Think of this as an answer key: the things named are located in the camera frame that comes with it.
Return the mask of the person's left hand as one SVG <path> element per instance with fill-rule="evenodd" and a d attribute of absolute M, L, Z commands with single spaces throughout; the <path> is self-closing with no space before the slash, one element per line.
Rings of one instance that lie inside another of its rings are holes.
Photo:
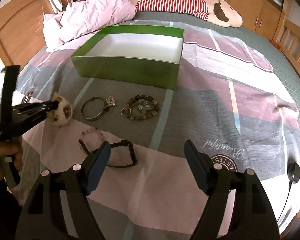
<path fill-rule="evenodd" d="M 4 168 L 1 164 L 1 158 L 8 155 L 14 156 L 14 166 L 18 172 L 23 168 L 23 147 L 22 137 L 14 138 L 10 142 L 0 142 L 0 180 L 5 176 Z"/>

